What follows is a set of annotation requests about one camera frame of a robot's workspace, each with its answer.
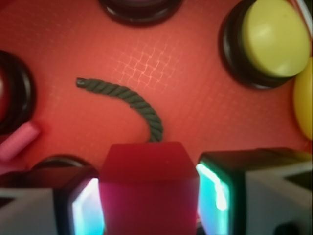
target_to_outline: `red mat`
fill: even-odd
[[[112,144],[148,140],[148,125],[135,110],[77,88],[78,76],[137,91],[161,117],[164,141],[181,142],[194,163],[208,150],[304,149],[309,141],[294,118],[292,81],[249,89],[222,65],[218,31],[237,2],[184,0],[173,17],[149,27],[113,21],[97,0],[2,3],[0,49],[32,71],[33,120],[43,130],[19,157],[32,166],[68,153],[100,168]]]

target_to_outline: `red cube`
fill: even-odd
[[[180,143],[113,145],[99,176],[107,235],[194,235],[199,175]]]

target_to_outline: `glowing light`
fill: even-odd
[[[229,187],[204,164],[196,169],[200,176],[198,213],[207,234],[228,234]]]
[[[91,179],[72,204],[76,235],[101,235],[105,229],[98,179]]]

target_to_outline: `twisted cord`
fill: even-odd
[[[128,87],[99,79],[84,79],[80,77],[76,79],[76,86],[96,94],[118,97],[129,103],[131,108],[136,109],[147,120],[151,133],[149,142],[160,142],[162,140],[163,126],[161,119],[151,105],[139,96],[137,92],[132,91]]]

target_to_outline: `yellow button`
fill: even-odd
[[[242,36],[249,60],[268,76],[295,76],[308,62],[306,25],[286,0],[257,0],[246,12]]]
[[[294,81],[294,112],[302,132],[312,140],[312,57]]]

